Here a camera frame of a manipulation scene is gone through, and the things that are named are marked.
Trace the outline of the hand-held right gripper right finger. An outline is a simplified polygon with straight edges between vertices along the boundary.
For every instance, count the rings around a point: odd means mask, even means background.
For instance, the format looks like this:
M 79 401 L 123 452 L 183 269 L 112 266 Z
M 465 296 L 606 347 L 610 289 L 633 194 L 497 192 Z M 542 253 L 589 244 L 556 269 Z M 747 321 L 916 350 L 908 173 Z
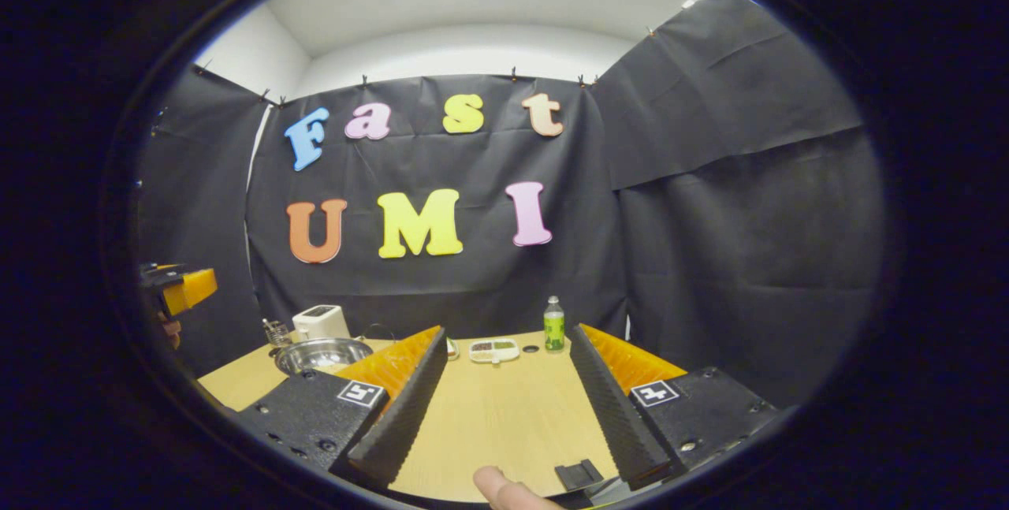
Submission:
M 567 338 L 616 474 L 633 489 L 717 462 L 779 416 L 719 367 L 687 371 L 584 324 Z

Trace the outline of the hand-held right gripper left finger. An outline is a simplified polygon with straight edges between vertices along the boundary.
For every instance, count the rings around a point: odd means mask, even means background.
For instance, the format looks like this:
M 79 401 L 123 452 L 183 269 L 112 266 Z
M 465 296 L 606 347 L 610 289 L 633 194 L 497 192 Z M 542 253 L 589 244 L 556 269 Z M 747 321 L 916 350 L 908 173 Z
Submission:
M 236 417 L 282 455 L 385 488 L 413 448 L 447 362 L 447 335 L 433 326 L 337 374 L 289 376 Z

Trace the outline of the stainless steel pot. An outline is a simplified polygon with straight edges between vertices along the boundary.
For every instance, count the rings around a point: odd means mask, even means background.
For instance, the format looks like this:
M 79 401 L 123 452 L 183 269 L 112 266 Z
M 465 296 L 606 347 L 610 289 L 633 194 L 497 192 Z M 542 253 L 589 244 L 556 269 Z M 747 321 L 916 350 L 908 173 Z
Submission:
M 368 344 L 356 339 L 327 337 L 296 342 L 277 352 L 271 352 L 274 366 L 288 376 L 304 370 L 330 370 L 333 367 L 349 366 L 358 360 L 374 354 Z

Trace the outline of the green label bottle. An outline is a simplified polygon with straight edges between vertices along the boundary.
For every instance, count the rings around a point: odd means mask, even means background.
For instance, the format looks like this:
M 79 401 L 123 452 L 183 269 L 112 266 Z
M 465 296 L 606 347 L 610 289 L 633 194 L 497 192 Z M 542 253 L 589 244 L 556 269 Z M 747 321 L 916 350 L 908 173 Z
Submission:
M 558 296 L 550 296 L 543 313 L 545 350 L 559 352 L 565 348 L 565 313 Z

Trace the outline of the white divided dish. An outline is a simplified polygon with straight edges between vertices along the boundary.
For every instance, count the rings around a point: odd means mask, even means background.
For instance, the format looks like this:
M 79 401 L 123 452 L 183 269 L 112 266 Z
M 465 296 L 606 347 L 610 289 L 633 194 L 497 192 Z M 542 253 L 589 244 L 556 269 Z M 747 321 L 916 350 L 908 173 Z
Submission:
M 475 363 L 490 363 L 490 365 L 500 365 L 500 363 L 511 362 L 520 355 L 520 347 L 511 338 L 478 339 L 472 342 L 468 348 L 468 358 Z

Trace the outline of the white toaster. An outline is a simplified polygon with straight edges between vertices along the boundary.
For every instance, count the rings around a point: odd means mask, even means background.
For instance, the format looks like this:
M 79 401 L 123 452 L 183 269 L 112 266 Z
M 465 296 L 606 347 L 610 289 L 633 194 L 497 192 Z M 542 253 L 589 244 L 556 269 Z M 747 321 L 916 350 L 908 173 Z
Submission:
M 293 332 L 299 341 L 312 339 L 351 337 L 347 322 L 339 305 L 316 305 L 292 317 Z

